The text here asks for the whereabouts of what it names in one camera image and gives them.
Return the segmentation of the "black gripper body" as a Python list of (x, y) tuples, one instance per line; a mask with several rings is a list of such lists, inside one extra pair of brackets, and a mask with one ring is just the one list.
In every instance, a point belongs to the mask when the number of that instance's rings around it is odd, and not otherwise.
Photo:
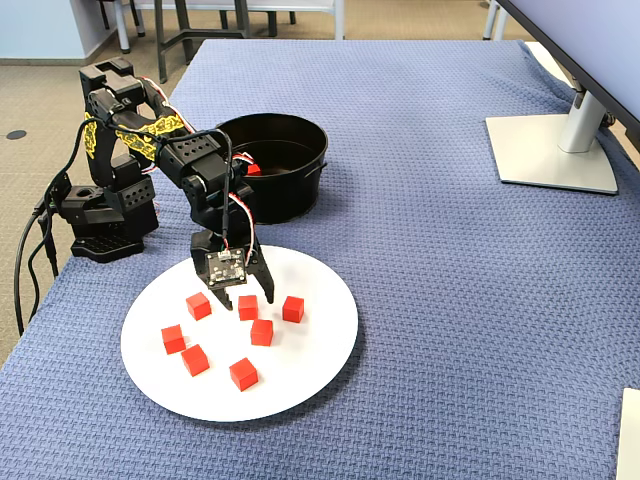
[(210, 230), (191, 237), (191, 256), (201, 280), (247, 280), (251, 250), (258, 243), (249, 226), (231, 228), (226, 238)]

